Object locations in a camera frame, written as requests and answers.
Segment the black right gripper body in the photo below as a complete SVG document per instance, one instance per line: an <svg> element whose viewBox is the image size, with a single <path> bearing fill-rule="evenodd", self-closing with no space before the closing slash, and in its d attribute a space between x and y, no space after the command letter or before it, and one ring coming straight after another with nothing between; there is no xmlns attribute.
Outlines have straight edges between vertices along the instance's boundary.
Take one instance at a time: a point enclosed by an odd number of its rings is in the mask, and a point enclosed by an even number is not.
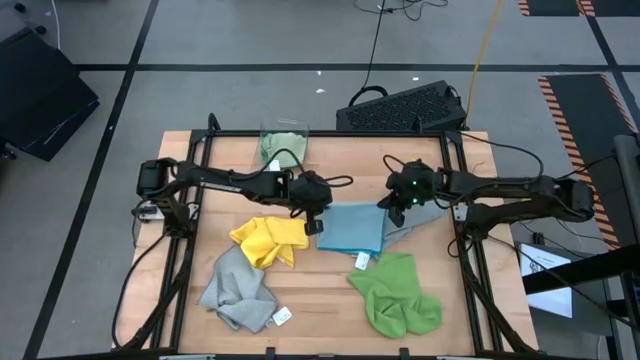
<svg viewBox="0 0 640 360"><path fill-rule="evenodd" d="M417 159L404 163L400 172L392 171L385 186L390 193L397 194L397 207L411 208L433 200L442 183L441 173Z"/></svg>

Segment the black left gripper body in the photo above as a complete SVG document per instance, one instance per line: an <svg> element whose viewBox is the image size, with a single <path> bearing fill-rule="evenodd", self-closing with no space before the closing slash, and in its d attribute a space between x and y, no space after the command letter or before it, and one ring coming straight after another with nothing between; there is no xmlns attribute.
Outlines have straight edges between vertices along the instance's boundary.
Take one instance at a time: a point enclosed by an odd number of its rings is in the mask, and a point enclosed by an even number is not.
<svg viewBox="0 0 640 360"><path fill-rule="evenodd" d="M291 216L305 212L319 215L333 202L331 188L324 178L314 171L302 172L297 178L291 170L286 170L289 178L289 208Z"/></svg>

